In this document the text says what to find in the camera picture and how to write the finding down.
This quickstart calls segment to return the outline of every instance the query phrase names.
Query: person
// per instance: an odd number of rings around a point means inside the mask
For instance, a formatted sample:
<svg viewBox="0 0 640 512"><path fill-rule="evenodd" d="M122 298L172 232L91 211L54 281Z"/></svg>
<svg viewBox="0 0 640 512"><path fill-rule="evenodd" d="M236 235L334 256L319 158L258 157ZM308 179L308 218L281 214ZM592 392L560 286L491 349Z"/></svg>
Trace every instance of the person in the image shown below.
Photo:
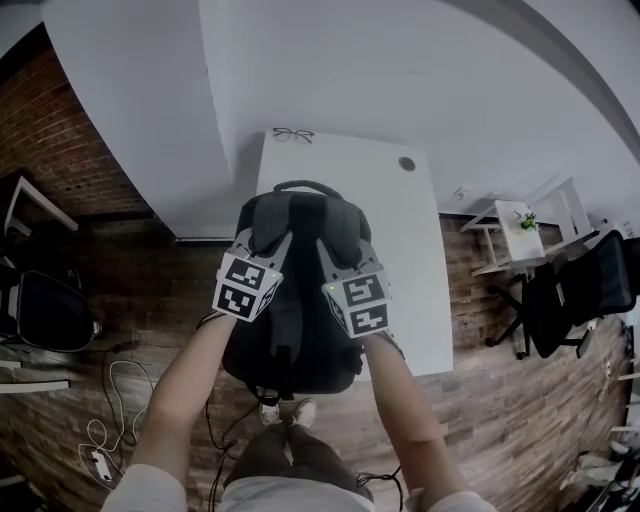
<svg viewBox="0 0 640 512"><path fill-rule="evenodd" d="M236 319L205 323L162 376L153 393L129 468L103 512L184 512L191 433L213 389ZM375 401L419 512L495 512L471 492L450 456L438 420L400 352L385 335L363 340ZM313 401L303 401L285 426L263 407L266 428L247 445L226 481L227 512L375 511L366 488L338 455L310 434ZM293 464L284 454L288 441Z"/></svg>

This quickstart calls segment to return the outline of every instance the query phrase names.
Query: hardwood floor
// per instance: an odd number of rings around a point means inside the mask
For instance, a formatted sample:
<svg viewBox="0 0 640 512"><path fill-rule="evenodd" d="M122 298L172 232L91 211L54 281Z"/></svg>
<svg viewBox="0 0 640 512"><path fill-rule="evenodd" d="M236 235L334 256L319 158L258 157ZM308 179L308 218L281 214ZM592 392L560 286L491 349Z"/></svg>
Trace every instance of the hardwood floor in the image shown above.
<svg viewBox="0 0 640 512"><path fill-rule="evenodd" d="M483 241L473 233L461 234L458 221L442 220L441 226L451 295L454 370L420 377L418 382L477 492L501 512L555 510L561 499L558 486L578 453L606 449L610 427L623 421L627 382L618 383L615 377L628 370L628 359L620 324L615 319L600 322L598 343L592 343L581 360L569 348L547 360L533 354L526 361L516 360L512 342L487 348L485 337L501 332L514 315L485 288L489 283L507 284L510 276L472 278L471 271L485 264ZM73 234L45 229L36 236L49 238L80 270L85 294L104 322L104 336L90 348L125 344L128 350L106 355L107 364L137 361L156 381L209 309L221 249L178 247L153 221L93 225ZM521 331L516 333L516 339L521 336ZM599 402L605 380L601 353L611 362L613 380L605 400ZM17 381L71 380L71 388L65 391L1 396L0 449L63 510L99 510L107 491L86 474L77 446L88 442L86 427L93 418L107 425L107 446L116 438L100 383L105 356L41 350L23 354L0 348L0 357L24 361L25 369L15 372ZM130 429L150 396L149 384L130 365L116 366L114 375ZM11 382L13 374L0 370L0 379ZM110 389L109 394L117 402ZM315 434L330 443L354 471L395 469L397 460L375 410L370 384L355 384L342 394L316 400ZM219 438L253 404L244 385L221 372L211 396L214 436ZM242 422L230 436L239 439L233 453L239 453L259 428L257 415ZM101 439L99 429L92 432ZM132 448L123 443L123 452L126 462ZM114 460L119 461L117 450ZM220 452L211 445L203 417L193 437L190 510L207 510L219 462ZM229 469L227 463L224 474ZM370 489L378 510L397 510L392 482L374 481Z"/></svg>

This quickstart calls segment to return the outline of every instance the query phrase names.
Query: chair base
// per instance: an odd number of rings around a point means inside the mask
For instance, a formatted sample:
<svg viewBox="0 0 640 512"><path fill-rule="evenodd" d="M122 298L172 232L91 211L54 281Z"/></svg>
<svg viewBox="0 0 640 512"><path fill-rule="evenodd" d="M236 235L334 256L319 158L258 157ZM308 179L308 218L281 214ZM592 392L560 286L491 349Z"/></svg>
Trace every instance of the chair base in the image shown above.
<svg viewBox="0 0 640 512"><path fill-rule="evenodd" d="M526 276L524 274L518 274L514 277L513 280L514 282L524 282L525 278ZM499 288L498 286L489 286L487 288L487 292L491 295L499 295L507 304L509 304L509 306L516 310L517 316L516 319L511 322L511 325L509 325L509 327L507 327L507 329L498 337L498 339L486 338L484 340L484 344L487 347L496 347L500 345L500 343L502 343L506 338L511 336L515 332L515 330L520 327L520 325L522 325L524 329L525 351L518 351L516 357L519 361L522 361L525 357L529 357L531 355L531 340L529 337L529 333L527 332L527 329L523 324L522 304L514 299L509 292L503 290L502 288Z"/></svg>

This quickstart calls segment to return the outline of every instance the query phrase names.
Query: person's left arm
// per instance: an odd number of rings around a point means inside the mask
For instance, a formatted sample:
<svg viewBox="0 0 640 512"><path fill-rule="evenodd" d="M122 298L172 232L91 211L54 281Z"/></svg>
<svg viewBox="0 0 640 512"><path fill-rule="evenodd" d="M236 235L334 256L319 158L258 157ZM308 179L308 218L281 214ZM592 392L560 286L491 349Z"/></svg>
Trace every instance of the person's left arm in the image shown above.
<svg viewBox="0 0 640 512"><path fill-rule="evenodd" d="M131 466L154 466L186 486L193 426L211 394L235 324L230 316L210 320L171 363L151 397Z"/></svg>

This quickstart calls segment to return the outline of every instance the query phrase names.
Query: eyeglasses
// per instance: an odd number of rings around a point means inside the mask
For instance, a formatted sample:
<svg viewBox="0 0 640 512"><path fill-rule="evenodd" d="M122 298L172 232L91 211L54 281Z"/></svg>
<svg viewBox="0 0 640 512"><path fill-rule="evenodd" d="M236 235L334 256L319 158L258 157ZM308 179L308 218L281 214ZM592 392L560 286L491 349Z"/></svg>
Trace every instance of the eyeglasses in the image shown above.
<svg viewBox="0 0 640 512"><path fill-rule="evenodd" d="M314 135L315 135L315 133L310 132L309 130L296 130L294 132L294 131L289 130L289 128L274 128L273 129L273 138L276 139L278 142L286 142L291 137L294 137L294 139L297 142L300 142L302 144L305 144L305 143L312 144L313 141L311 140L311 138Z"/></svg>

